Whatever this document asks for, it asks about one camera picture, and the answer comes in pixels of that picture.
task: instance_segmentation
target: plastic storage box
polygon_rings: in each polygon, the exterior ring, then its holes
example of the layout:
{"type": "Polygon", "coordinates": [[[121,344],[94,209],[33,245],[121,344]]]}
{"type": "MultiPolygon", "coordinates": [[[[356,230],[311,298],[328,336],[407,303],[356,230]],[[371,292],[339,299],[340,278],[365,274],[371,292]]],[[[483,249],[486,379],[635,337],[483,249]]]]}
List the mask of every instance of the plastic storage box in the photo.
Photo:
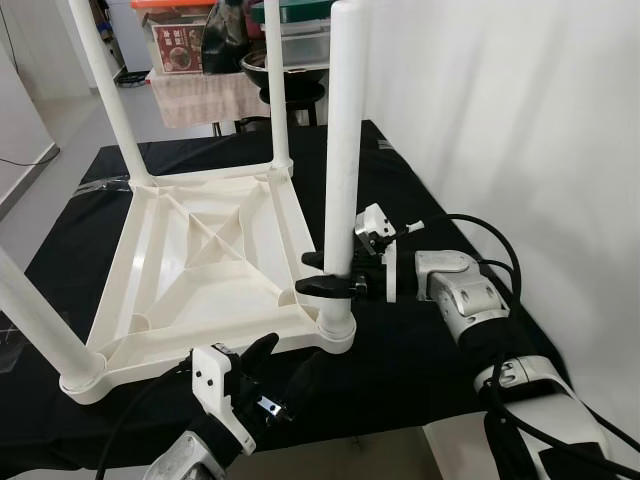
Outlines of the plastic storage box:
{"type": "MultiPolygon", "coordinates": [[[[282,60],[285,70],[329,68],[329,17],[334,1],[280,1],[282,60]]],[[[265,29],[263,4],[251,8],[251,18],[265,29]]]]}
{"type": "Polygon", "coordinates": [[[158,74],[202,72],[202,34],[216,0],[132,0],[158,74]]]}

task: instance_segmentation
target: black cable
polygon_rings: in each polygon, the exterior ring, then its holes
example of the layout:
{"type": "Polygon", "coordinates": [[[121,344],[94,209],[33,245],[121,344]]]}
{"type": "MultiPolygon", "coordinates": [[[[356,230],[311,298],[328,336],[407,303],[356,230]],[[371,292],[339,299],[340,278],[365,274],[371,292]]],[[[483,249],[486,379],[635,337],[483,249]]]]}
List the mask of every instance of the black cable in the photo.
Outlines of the black cable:
{"type": "Polygon", "coordinates": [[[5,160],[4,158],[0,158],[0,162],[8,163],[10,165],[15,165],[17,167],[37,167],[38,165],[46,165],[49,162],[53,162],[56,158],[60,156],[60,152],[62,152],[62,150],[58,149],[58,153],[56,153],[53,157],[39,163],[18,163],[18,162],[12,162],[11,160],[5,160]]]}
{"type": "Polygon", "coordinates": [[[495,267],[500,267],[500,268],[502,268],[503,270],[506,270],[506,271],[507,271],[507,273],[509,274],[509,276],[511,277],[511,282],[513,283],[513,275],[514,275],[514,272],[513,272],[513,268],[511,268],[511,266],[510,266],[510,265],[507,265],[507,264],[506,264],[506,263],[504,263],[504,262],[499,262],[498,260],[485,260],[484,258],[483,258],[483,259],[478,260],[478,263],[479,263],[480,265],[493,265],[493,266],[495,266],[495,267]]]}
{"type": "Polygon", "coordinates": [[[500,399],[500,393],[499,393],[500,372],[502,371],[503,363],[504,363],[504,354],[498,356],[498,359],[496,360],[496,363],[493,366],[493,374],[491,375],[491,384],[490,384],[492,406],[496,409],[497,413],[499,413],[501,418],[513,423],[516,427],[518,427],[523,432],[528,433],[532,437],[537,438],[541,442],[544,442],[553,448],[557,448],[558,450],[562,451],[563,453],[566,453],[567,455],[571,455],[572,457],[579,458],[584,462],[600,467],[603,470],[614,473],[616,475],[621,475],[623,477],[630,478],[632,480],[640,480],[640,472],[633,470],[629,467],[625,467],[624,465],[620,465],[619,463],[612,462],[611,460],[607,460],[606,458],[593,455],[585,450],[574,447],[573,445],[564,443],[563,441],[558,440],[557,438],[554,438],[551,435],[547,435],[546,433],[541,432],[537,428],[529,425],[523,420],[520,420],[513,413],[511,413],[502,403],[502,400],[500,399]]]}
{"type": "Polygon", "coordinates": [[[109,438],[107,439],[107,443],[105,443],[104,445],[104,449],[102,450],[102,454],[100,455],[100,461],[98,462],[98,469],[96,471],[95,480],[104,480],[104,475],[105,475],[105,472],[107,471],[107,459],[109,458],[111,447],[113,446],[113,443],[116,437],[118,436],[118,433],[120,433],[120,430],[122,430],[122,426],[124,425],[124,422],[129,416],[129,414],[136,408],[136,406],[138,406],[138,404],[154,388],[156,388],[158,385],[165,382],[168,378],[170,378],[172,375],[176,373],[189,371],[190,367],[191,367],[191,358],[189,357],[183,360],[182,362],[180,362],[178,365],[176,365],[172,369],[167,370],[165,373],[155,378],[140,393],[138,393],[138,395],[136,395],[136,397],[131,401],[131,403],[129,403],[129,405],[124,410],[124,412],[122,412],[122,415],[120,415],[120,418],[118,418],[118,421],[116,422],[115,426],[113,427],[113,430],[111,431],[111,435],[109,435],[109,438]]]}
{"type": "Polygon", "coordinates": [[[16,67],[16,73],[20,75],[20,70],[18,69],[18,61],[16,60],[16,50],[15,48],[13,48],[13,41],[11,40],[11,34],[9,33],[9,27],[7,26],[7,19],[4,16],[2,5],[0,5],[0,15],[2,15],[2,22],[4,23],[4,28],[7,31],[7,38],[9,39],[9,45],[11,45],[11,56],[13,57],[13,65],[16,67]]]}
{"type": "MultiPolygon", "coordinates": [[[[113,50],[111,51],[113,58],[116,58],[113,50]]],[[[141,72],[123,72],[116,77],[116,84],[123,88],[141,87],[147,84],[148,71],[141,72]]]]}
{"type": "Polygon", "coordinates": [[[613,433],[616,437],[618,437],[620,440],[622,440],[624,443],[626,443],[627,445],[629,445],[631,448],[633,448],[636,452],[640,452],[640,442],[636,441],[634,438],[632,438],[630,435],[628,435],[627,433],[623,432],[622,430],[620,430],[618,427],[616,427],[614,424],[612,424],[611,422],[609,422],[606,418],[601,417],[597,412],[594,412],[589,405],[585,404],[584,402],[582,403],[587,410],[589,410],[589,413],[591,413],[591,415],[593,415],[593,418],[596,419],[596,421],[602,425],[604,428],[606,428],[607,430],[609,430],[611,433],[613,433]]]}

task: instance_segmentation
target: table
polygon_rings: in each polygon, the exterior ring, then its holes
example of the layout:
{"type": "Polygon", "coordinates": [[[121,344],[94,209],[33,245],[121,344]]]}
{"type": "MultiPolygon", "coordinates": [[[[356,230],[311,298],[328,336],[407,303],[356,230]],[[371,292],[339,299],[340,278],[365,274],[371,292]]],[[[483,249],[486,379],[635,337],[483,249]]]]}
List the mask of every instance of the table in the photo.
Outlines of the table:
{"type": "MultiPolygon", "coordinates": [[[[292,128],[289,134],[296,162],[293,185],[318,248],[324,233],[326,137],[326,127],[292,128]]],[[[269,131],[147,143],[141,151],[154,175],[262,163],[272,157],[269,131]]],[[[105,147],[83,182],[124,174],[119,149],[105,147]]],[[[131,193],[122,190],[122,182],[116,182],[72,198],[27,270],[82,339],[91,328],[131,201],[131,193]]],[[[358,208],[374,202],[398,225],[442,213],[407,163],[371,122],[364,122],[358,208]]],[[[452,223],[403,239],[400,248],[474,253],[452,223]]],[[[506,295],[504,285],[494,280],[506,295]]],[[[435,304],[354,303],[353,313],[358,322],[353,348],[332,358],[304,411],[295,422],[270,431],[260,450],[425,425],[481,409],[435,304]]],[[[539,353],[551,358],[566,379],[549,339],[526,312],[519,321],[539,353]]],[[[313,351],[275,355],[260,380],[277,398],[313,351]]],[[[123,385],[101,402],[81,406],[59,390],[56,372],[27,346],[14,370],[0,375],[0,479],[38,468],[95,469],[115,420],[145,383],[123,385]]],[[[109,467],[151,463],[200,413],[190,378],[172,379],[132,415],[109,467]]]]}

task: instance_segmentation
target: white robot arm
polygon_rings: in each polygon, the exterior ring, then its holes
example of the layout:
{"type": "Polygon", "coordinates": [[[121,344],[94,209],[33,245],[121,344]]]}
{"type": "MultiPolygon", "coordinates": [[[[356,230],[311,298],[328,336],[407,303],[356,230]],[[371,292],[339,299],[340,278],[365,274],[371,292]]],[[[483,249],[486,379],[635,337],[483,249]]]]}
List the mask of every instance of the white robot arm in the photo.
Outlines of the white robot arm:
{"type": "MultiPolygon", "coordinates": [[[[475,376],[500,480],[613,480],[616,474],[640,478],[640,473],[608,460],[609,446],[596,418],[553,364],[537,353],[514,318],[519,307],[519,264],[506,239],[489,226],[504,240],[514,262],[510,304],[465,253],[399,253],[397,240],[424,227],[417,222],[396,231],[380,207],[371,205],[356,220],[360,246],[351,277],[311,277],[296,282],[296,290],[325,298],[395,302],[409,296],[412,301],[436,302],[475,376]]],[[[302,261],[322,269],[323,253],[307,253],[302,261]]],[[[287,402],[266,398],[250,377],[253,366],[271,354],[277,341],[271,334],[242,357],[222,345],[194,349],[193,392],[207,415],[151,466],[146,480],[222,479],[240,453],[253,452],[256,439],[269,426],[291,419],[287,402]]],[[[306,384],[314,357],[292,379],[290,390],[298,397],[299,392],[309,392],[306,384]]]]}

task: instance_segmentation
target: wall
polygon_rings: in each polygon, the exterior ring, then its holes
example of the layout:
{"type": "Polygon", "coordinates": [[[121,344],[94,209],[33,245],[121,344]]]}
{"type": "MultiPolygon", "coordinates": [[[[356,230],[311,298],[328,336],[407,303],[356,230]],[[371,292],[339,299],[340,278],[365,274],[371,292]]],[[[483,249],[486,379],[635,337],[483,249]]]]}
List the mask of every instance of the wall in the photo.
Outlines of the wall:
{"type": "MultiPolygon", "coordinates": [[[[91,71],[91,67],[89,66],[89,59],[87,58],[87,54],[84,52],[84,47],[82,46],[82,41],[80,40],[80,34],[78,33],[78,29],[76,27],[75,20],[73,19],[73,15],[71,13],[71,7],[69,6],[69,0],[55,0],[55,4],[60,13],[60,17],[62,22],[64,23],[64,28],[69,36],[69,41],[73,46],[73,51],[76,54],[78,62],[80,63],[80,68],[84,74],[85,79],[87,80],[90,88],[98,88],[96,84],[96,80],[93,77],[93,72],[91,71]]],[[[111,74],[115,77],[116,74],[120,72],[120,65],[118,61],[111,55],[109,51],[109,46],[104,42],[101,43],[103,48],[103,53],[107,57],[107,63],[109,64],[109,69],[111,70],[111,74]]]]}
{"type": "Polygon", "coordinates": [[[11,57],[11,43],[9,42],[9,32],[1,21],[2,17],[0,16],[0,46],[4,48],[5,53],[9,56],[11,63],[13,63],[13,58],[11,57]]]}
{"type": "Polygon", "coordinates": [[[637,2],[373,5],[368,117],[447,211],[507,235],[578,393],[640,438],[637,2]]]}
{"type": "MultiPolygon", "coordinates": [[[[56,2],[0,0],[20,78],[34,100],[88,95],[89,84],[56,2]]],[[[10,47],[0,36],[5,50],[10,47]]]]}
{"type": "MultiPolygon", "coordinates": [[[[37,162],[53,146],[13,64],[0,48],[0,158],[18,163],[37,162]]],[[[0,162],[0,204],[33,167],[0,162]]]]}

